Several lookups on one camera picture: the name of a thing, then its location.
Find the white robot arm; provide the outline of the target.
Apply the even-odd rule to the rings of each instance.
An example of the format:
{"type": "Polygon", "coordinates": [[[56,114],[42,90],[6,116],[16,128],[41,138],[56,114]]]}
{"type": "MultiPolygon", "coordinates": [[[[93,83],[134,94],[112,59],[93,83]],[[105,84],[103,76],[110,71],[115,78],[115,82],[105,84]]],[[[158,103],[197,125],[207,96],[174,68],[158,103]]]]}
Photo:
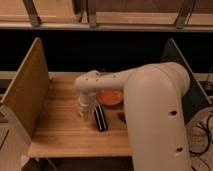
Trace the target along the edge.
{"type": "Polygon", "coordinates": [[[74,82],[79,110],[94,108],[99,90],[121,90],[134,171],[191,171],[182,97],[187,70],[175,62],[148,64],[101,75],[93,70],[74,82]]]}

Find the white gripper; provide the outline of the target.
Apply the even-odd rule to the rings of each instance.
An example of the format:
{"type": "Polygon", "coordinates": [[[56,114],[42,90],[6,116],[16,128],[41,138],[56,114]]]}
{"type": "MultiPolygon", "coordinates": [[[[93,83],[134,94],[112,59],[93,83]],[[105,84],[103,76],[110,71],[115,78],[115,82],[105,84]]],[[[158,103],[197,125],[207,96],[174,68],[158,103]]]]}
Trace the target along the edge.
{"type": "Polygon", "coordinates": [[[91,111],[94,108],[95,97],[89,96],[87,94],[80,94],[78,98],[79,102],[79,117],[83,121],[88,121],[90,119],[91,111]]]}

